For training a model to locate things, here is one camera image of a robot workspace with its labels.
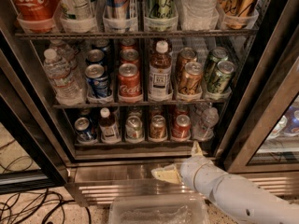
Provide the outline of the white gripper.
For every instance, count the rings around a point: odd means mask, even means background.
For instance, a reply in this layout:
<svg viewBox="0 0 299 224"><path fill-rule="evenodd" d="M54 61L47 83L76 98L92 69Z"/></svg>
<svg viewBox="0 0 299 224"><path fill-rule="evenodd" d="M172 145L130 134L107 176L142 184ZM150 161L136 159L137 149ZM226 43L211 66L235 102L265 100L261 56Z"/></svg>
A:
<svg viewBox="0 0 299 224"><path fill-rule="evenodd" d="M156 179L167 183L180 184L182 179L183 184L190 189L205 190L219 176L218 168L203 156L204 152L197 141L193 142L191 155L180 166L181 178L175 166L156 168L151 173Z"/></svg>

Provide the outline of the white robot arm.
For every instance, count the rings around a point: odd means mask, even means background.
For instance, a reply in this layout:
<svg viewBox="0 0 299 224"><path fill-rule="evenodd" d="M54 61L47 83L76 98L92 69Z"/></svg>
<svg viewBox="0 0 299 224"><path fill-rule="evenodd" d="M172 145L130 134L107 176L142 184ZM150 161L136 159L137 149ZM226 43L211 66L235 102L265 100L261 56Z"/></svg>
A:
<svg viewBox="0 0 299 224"><path fill-rule="evenodd" d="M202 194L238 224L299 224L299 205L288 203L241 175L231 175L203 155L197 141L179 167L151 170L157 180Z"/></svg>

